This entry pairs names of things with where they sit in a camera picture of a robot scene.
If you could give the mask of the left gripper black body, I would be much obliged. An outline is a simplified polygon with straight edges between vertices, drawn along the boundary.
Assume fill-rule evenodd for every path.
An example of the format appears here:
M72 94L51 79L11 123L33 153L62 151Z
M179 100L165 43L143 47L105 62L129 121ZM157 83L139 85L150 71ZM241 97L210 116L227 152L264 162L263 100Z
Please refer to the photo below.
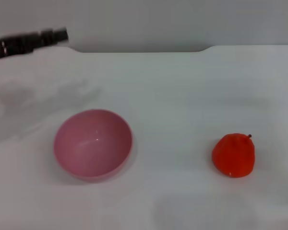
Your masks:
M9 56L32 53L42 46L42 39L37 32L11 35L0 38L0 59Z

